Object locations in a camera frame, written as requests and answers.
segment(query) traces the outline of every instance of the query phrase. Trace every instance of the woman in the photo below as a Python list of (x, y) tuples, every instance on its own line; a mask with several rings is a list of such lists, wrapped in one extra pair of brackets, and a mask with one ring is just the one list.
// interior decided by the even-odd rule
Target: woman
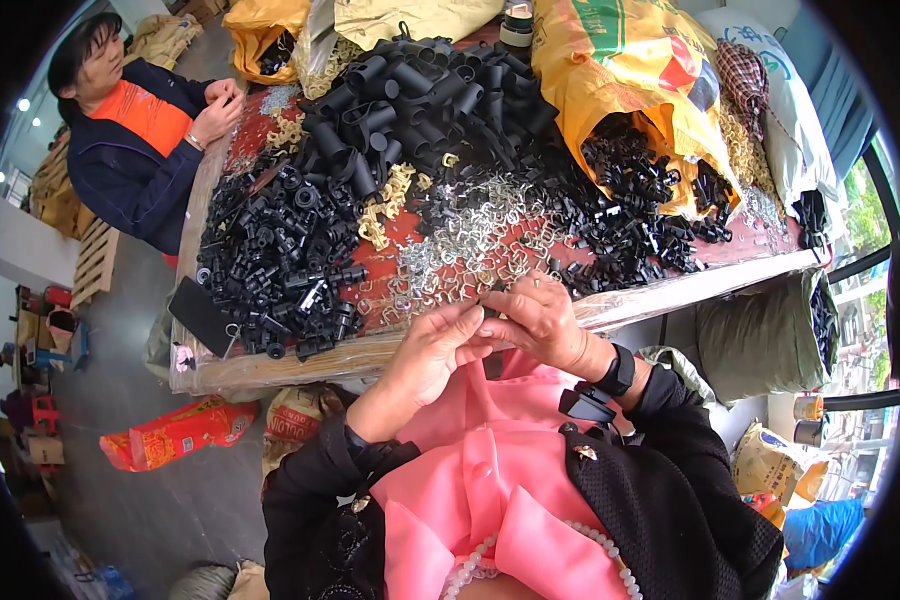
[[(543, 272), (479, 302), (418, 317), (377, 382), (269, 475), (270, 597), (766, 594), (782, 536), (741, 502), (700, 396), (577, 327)], [(488, 381), (499, 342), (519, 350)], [(640, 444), (560, 414), (580, 379), (615, 397)]]
[(191, 81), (143, 58), (124, 66), (122, 27), (112, 12), (77, 25), (47, 81), (71, 130), (67, 170), (80, 201), (173, 263), (197, 167), (236, 126), (244, 93), (232, 78)]

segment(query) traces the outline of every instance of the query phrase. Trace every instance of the wooden pallet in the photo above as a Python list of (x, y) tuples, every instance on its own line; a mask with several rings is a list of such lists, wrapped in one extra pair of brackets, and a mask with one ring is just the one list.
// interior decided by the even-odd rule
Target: wooden pallet
[(110, 291), (119, 239), (120, 231), (100, 219), (96, 219), (87, 229), (80, 242), (80, 254), (76, 258), (71, 309), (90, 302), (90, 298), (97, 292)]

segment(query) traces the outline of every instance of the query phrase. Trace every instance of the pearl necklace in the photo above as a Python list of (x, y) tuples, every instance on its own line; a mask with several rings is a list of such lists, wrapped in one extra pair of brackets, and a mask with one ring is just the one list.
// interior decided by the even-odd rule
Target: pearl necklace
[[(616, 547), (612, 539), (579, 521), (564, 520), (563, 523), (568, 527), (572, 527), (574, 531), (579, 532), (582, 536), (587, 536), (590, 540), (599, 544), (606, 552), (606, 556), (611, 558), (620, 570), (620, 579), (623, 580), (624, 586), (626, 587), (626, 593), (629, 595), (630, 600), (643, 600), (643, 594), (640, 593), (640, 585), (636, 584), (636, 577), (634, 577), (633, 572), (627, 568), (627, 565), (624, 564), (623, 558), (620, 558), (620, 548)], [(500, 532), (498, 531), (484, 539), (483, 543), (477, 544), (476, 549), (470, 553), (467, 561), (460, 565), (459, 570), (456, 571), (456, 575), (447, 585), (442, 600), (457, 599), (457, 595), (460, 594), (461, 588), (473, 581), (473, 571), (480, 565), (480, 559), (484, 558), (484, 555), (497, 544), (497, 538), (499, 536)]]

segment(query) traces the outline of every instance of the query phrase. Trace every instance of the plaid cloth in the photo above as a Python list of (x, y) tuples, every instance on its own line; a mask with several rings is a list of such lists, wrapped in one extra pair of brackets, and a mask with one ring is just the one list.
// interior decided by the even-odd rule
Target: plaid cloth
[(743, 114), (747, 132), (763, 141), (760, 114), (768, 111), (770, 81), (763, 60), (742, 44), (717, 43), (717, 72)]

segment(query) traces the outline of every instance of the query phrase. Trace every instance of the pink blouse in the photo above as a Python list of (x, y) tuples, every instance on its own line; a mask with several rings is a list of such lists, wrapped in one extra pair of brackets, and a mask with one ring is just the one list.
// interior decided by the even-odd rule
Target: pink blouse
[(554, 600), (629, 597), (603, 547), (564, 523), (607, 533), (564, 465), (558, 406), (577, 381), (510, 350), (499, 380), (479, 361), (461, 368), (400, 431), (422, 455), (370, 489), (384, 510), (390, 600), (439, 600), (451, 570), (497, 531), (481, 567)]

